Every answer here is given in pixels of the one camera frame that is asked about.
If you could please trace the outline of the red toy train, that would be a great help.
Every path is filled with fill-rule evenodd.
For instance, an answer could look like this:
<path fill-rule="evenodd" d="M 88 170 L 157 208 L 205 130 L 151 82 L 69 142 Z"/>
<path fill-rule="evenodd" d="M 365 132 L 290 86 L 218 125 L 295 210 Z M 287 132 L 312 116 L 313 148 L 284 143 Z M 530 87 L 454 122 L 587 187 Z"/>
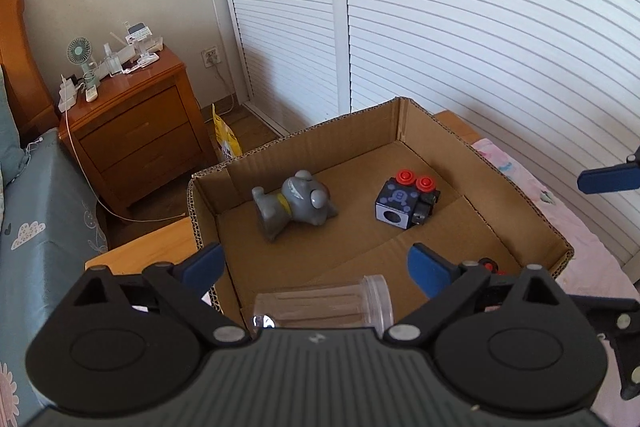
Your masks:
<path fill-rule="evenodd" d="M 488 270 L 491 274 L 506 275 L 506 271 L 501 270 L 498 262 L 494 259 L 488 257 L 480 258 L 480 260 L 478 260 L 478 264 Z"/>

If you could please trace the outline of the clear plastic jar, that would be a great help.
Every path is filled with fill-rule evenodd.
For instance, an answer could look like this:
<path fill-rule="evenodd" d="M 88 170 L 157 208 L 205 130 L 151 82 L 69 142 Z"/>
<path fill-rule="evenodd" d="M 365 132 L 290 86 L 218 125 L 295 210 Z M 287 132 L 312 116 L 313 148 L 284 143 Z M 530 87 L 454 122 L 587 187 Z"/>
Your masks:
<path fill-rule="evenodd" d="M 395 323 L 383 275 L 342 285 L 279 289 L 258 294 L 248 325 L 262 329 L 374 329 L 381 337 Z"/>

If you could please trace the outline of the black purple toy train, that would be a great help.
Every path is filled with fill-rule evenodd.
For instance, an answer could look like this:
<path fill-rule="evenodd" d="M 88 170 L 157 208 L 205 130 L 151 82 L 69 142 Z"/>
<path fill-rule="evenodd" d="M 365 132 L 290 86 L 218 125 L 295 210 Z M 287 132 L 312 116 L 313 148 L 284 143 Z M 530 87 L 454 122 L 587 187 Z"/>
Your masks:
<path fill-rule="evenodd" d="M 375 218 L 401 230 L 424 225 L 433 214 L 440 191 L 432 176 L 401 169 L 388 179 L 375 199 Z"/>

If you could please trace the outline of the grey elephant toy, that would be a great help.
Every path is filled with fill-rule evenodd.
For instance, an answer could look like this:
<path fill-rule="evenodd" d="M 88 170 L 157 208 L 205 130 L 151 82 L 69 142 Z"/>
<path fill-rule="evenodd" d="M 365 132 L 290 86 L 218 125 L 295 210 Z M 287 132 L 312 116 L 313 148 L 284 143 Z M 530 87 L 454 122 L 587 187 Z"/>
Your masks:
<path fill-rule="evenodd" d="M 262 186 L 254 186 L 252 199 L 262 231 L 270 242 L 290 222 L 321 227 L 338 215 L 329 189 L 308 170 L 298 170 L 289 176 L 277 192 L 267 193 Z"/>

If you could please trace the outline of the floral pink table cloth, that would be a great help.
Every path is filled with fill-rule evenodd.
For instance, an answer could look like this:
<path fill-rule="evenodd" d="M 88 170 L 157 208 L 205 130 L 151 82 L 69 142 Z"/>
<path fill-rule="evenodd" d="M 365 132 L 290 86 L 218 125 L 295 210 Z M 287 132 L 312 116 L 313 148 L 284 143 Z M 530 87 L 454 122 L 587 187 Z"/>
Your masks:
<path fill-rule="evenodd" d="M 574 248 L 573 258 L 556 277 L 567 294 L 639 300 L 617 260 L 550 188 L 490 140 L 480 139 L 473 147 L 514 182 Z"/>

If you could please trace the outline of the brown cardboard box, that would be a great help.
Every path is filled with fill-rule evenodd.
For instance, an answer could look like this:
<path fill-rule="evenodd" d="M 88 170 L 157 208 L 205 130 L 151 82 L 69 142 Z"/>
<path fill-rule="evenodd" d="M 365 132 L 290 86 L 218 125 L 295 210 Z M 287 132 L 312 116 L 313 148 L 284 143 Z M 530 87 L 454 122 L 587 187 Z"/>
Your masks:
<path fill-rule="evenodd" d="M 308 173 L 337 213 L 291 222 L 270 239 L 254 193 L 281 193 Z M 212 289 L 227 317 L 250 323 L 259 295 L 384 277 L 396 319 L 425 303 L 408 256 L 421 243 L 452 263 L 491 261 L 560 273 L 573 247 L 514 182 L 448 124 L 394 98 L 337 117 L 197 173 L 189 186 L 196 243 L 217 242 L 224 272 Z"/>

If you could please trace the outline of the blue-grey bed sheet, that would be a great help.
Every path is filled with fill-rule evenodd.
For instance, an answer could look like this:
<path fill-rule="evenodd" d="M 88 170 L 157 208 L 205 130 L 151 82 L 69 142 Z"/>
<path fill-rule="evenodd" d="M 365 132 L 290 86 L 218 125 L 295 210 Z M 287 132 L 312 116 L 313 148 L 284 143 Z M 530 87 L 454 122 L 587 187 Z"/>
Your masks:
<path fill-rule="evenodd" d="M 85 271 L 107 251 L 96 196 L 54 129 L 27 147 L 4 190 L 1 228 L 1 424 L 21 426 L 41 404 L 26 374 L 29 343 Z"/>

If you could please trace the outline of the yellow bag on floor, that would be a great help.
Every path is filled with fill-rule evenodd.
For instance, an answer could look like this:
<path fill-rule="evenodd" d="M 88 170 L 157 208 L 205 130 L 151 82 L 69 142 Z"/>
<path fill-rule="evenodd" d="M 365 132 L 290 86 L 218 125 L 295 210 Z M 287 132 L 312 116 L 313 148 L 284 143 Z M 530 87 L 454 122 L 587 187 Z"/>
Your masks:
<path fill-rule="evenodd" d="M 212 106 L 212 123 L 216 142 L 220 148 L 221 155 L 225 160 L 239 158 L 243 155 L 238 139 L 228 124 L 217 113 L 216 107 Z"/>

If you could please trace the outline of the wooden nightstand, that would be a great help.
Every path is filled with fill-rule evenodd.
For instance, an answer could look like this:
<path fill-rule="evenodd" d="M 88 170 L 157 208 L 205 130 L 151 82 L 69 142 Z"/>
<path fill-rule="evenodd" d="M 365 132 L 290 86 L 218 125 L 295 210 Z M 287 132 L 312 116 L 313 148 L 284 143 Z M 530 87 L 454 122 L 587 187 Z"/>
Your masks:
<path fill-rule="evenodd" d="M 169 48 L 148 67 L 105 78 L 96 101 L 79 95 L 58 137 L 102 202 L 123 216 L 178 176 L 217 162 L 186 64 Z"/>

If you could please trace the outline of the white louvered closet doors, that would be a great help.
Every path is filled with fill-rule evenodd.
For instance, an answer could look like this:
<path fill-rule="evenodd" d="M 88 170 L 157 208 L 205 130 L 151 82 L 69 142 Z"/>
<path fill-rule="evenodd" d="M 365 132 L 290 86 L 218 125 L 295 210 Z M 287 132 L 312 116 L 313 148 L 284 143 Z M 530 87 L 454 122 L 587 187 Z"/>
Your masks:
<path fill-rule="evenodd" d="M 639 143 L 639 0 L 230 0 L 248 98 L 294 131 L 405 96 L 517 159 L 620 260 L 636 192 L 578 173 Z"/>

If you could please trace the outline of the blue pillow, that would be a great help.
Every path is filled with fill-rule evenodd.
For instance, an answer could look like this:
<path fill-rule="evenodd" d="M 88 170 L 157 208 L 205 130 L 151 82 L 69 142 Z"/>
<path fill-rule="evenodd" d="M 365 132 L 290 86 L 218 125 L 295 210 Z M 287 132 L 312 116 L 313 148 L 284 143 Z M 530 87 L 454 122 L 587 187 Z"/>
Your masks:
<path fill-rule="evenodd" d="M 0 80 L 0 161 L 4 186 L 21 174 L 27 162 L 27 154 L 21 147 L 20 135 L 9 106 L 4 74 L 1 74 Z"/>

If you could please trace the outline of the white power strip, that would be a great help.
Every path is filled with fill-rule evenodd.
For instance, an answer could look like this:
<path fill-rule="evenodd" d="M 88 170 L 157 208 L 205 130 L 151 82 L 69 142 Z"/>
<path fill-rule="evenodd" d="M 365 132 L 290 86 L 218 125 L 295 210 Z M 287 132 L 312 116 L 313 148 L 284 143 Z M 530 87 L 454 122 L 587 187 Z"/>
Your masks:
<path fill-rule="evenodd" d="M 61 77 L 60 87 L 58 87 L 58 110 L 66 113 L 77 102 L 77 87 L 70 78 Z"/>

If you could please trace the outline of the wooden bed headboard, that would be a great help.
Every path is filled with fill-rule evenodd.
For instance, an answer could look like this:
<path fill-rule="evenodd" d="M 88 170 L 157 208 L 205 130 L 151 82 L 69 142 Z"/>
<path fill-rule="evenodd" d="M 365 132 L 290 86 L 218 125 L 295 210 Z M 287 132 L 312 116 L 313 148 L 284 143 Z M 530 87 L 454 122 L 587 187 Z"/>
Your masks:
<path fill-rule="evenodd" d="M 0 0 L 1 66 L 21 144 L 58 127 L 60 116 L 40 75 L 23 20 L 24 0 Z"/>

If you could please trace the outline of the clear spray bottle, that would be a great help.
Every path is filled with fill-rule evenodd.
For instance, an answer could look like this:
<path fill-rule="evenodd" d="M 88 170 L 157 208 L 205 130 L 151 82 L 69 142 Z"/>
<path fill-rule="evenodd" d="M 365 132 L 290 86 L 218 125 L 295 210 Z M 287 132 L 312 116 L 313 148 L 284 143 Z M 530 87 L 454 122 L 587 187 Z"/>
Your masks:
<path fill-rule="evenodd" d="M 114 77 L 122 73 L 122 63 L 119 56 L 115 53 L 108 43 L 104 44 L 104 63 L 107 68 L 108 75 Z"/>

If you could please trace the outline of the white phone stand gadget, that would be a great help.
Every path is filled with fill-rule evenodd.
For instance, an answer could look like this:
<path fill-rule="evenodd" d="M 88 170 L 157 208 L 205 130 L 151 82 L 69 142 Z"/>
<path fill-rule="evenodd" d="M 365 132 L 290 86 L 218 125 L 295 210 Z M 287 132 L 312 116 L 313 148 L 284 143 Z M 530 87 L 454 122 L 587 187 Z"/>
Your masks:
<path fill-rule="evenodd" d="M 155 41 L 152 30 L 146 23 L 127 25 L 125 40 L 127 44 L 134 47 L 134 52 L 137 53 L 137 61 L 132 70 L 145 68 L 160 59 L 157 52 L 153 51 Z"/>

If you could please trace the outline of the small green desk fan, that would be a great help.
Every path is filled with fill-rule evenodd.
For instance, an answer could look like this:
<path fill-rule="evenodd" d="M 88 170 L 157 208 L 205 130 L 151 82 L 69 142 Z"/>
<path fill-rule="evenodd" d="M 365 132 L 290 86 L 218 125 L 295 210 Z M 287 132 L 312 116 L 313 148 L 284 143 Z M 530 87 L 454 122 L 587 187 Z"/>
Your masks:
<path fill-rule="evenodd" d="M 82 70 L 85 86 L 89 88 L 99 87 L 99 80 L 96 78 L 96 65 L 92 58 L 92 46 L 85 37 L 73 38 L 66 48 L 67 60 L 79 66 Z"/>

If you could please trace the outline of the wall power outlet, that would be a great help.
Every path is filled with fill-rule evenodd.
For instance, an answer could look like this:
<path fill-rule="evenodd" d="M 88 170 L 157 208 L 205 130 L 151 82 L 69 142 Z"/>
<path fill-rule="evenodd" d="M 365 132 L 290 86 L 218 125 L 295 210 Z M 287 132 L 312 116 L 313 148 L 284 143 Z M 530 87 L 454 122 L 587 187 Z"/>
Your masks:
<path fill-rule="evenodd" d="M 220 63 L 218 48 L 216 46 L 203 50 L 201 57 L 205 68 L 216 67 Z"/>

